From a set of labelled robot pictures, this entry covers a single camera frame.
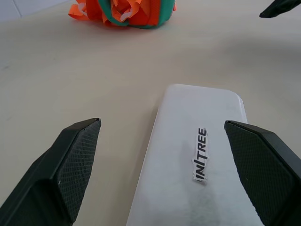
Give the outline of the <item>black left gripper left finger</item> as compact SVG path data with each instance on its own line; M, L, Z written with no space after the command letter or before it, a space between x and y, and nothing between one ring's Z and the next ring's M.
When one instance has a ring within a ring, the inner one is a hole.
M61 131L0 207L0 226L73 226L94 164L100 118Z

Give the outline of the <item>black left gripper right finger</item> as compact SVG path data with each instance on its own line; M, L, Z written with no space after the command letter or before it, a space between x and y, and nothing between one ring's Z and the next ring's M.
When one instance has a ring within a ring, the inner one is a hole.
M239 179L264 226L301 226L301 159L274 132L224 124Z

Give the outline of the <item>orange green ribbon ball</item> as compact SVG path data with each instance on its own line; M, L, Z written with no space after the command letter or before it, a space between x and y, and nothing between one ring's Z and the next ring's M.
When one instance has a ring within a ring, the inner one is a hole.
M106 26L150 29L167 22L176 11L175 0L76 0L68 15Z

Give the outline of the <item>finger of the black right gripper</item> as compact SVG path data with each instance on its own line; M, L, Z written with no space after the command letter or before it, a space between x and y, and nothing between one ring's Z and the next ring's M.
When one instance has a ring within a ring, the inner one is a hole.
M301 0L274 0L263 12L260 18L274 18L280 14L291 11L301 4Z

